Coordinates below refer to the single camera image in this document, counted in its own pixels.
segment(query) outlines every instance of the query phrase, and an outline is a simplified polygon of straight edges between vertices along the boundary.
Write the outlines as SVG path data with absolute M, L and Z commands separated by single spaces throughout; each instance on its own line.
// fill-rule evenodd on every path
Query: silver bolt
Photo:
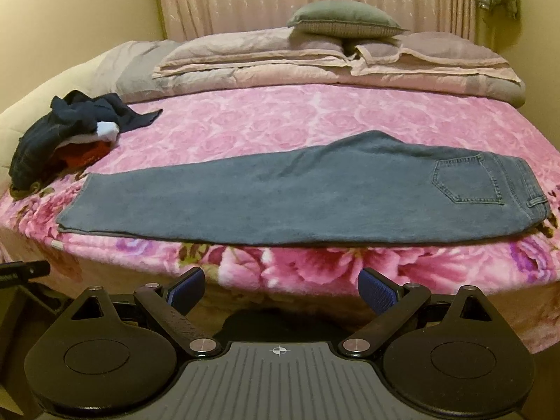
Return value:
M 210 338 L 195 339 L 189 344 L 190 350 L 200 353 L 212 352 L 212 350 L 216 349 L 217 346 L 218 344 L 216 341 Z
M 361 353 L 366 352 L 370 348 L 370 344 L 365 339 L 351 338 L 344 341 L 342 347 L 348 352 Z

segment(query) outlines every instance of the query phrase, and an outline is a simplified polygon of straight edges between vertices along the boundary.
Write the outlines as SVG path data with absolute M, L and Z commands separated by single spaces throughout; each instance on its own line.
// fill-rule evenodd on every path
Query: wall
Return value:
M 157 0 L 0 0 L 0 112 L 130 40 L 163 39 Z
M 560 149 L 560 0 L 521 0 L 521 17 L 488 17 L 491 47 L 527 85 L 520 109 Z

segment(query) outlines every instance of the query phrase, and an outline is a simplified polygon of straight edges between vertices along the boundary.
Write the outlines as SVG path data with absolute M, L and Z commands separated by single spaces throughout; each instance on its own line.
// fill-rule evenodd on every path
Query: green pillow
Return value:
M 359 1 L 323 0 L 299 8 L 288 21 L 306 33 L 335 38 L 385 38 L 407 30 L 390 15 Z

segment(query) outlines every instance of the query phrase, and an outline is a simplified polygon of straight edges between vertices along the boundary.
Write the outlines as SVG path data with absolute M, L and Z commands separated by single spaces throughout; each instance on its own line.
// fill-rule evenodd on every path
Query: jeans back pocket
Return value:
M 484 163 L 475 156 L 436 162 L 432 183 L 454 203 L 503 205 L 498 183 Z

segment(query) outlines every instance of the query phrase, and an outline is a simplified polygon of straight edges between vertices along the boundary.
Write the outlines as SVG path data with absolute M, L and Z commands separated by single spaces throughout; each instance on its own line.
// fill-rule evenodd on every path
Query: pink blanket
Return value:
M 503 102 L 310 84 L 205 92 L 132 107 L 138 112 L 163 107 L 164 112 L 151 126 L 122 134 L 119 145 L 86 172 L 291 150 L 378 129 L 408 143 L 522 157 L 549 194 L 554 214 L 559 210 L 560 154 Z M 268 293 L 354 295 L 364 266 L 399 284 L 419 282 L 438 293 L 454 293 L 464 284 L 486 293 L 508 291 L 552 283 L 559 275 L 555 219 L 523 237 L 457 247 L 226 247 L 59 233 L 55 218 L 83 182 L 68 175 L 20 202 L 4 196 L 0 225 L 76 256 L 151 273 L 179 275 L 201 264 L 209 282 Z M 72 277 L 71 267 L 58 269 Z

